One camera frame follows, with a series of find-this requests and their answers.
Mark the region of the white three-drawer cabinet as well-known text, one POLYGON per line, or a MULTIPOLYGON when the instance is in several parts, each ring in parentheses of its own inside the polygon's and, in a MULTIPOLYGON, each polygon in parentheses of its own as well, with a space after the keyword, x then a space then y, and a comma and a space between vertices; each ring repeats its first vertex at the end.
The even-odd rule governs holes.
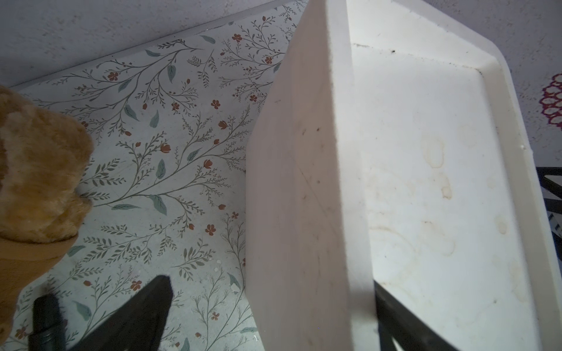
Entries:
POLYGON ((458 350, 560 350, 561 272, 505 58, 423 1, 310 1, 247 145, 266 350, 379 350, 375 288, 458 350))

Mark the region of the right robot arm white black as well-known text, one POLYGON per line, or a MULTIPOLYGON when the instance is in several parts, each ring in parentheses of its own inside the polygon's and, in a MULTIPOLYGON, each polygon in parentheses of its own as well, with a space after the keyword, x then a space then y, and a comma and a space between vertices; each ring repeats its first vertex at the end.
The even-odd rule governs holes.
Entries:
POLYGON ((537 167, 537 174, 541 188, 555 196, 554 198, 545 198, 544 204, 556 254, 558 259, 561 260, 561 183, 550 179, 550 176, 561 177, 561 168, 537 167))

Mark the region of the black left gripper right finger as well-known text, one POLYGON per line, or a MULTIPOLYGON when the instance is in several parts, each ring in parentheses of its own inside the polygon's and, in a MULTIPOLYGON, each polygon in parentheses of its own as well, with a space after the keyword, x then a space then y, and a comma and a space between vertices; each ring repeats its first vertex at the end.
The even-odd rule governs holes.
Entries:
POLYGON ((395 342, 403 350, 455 351, 434 330, 423 323, 401 304, 382 285, 374 282, 378 332, 382 351, 397 350, 395 342))

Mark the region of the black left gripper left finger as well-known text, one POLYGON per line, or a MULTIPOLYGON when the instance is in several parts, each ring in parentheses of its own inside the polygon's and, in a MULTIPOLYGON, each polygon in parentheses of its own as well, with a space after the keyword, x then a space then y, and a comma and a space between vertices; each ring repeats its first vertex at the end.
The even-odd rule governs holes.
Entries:
POLYGON ((159 275, 73 350, 158 350, 173 300, 169 276, 159 275))

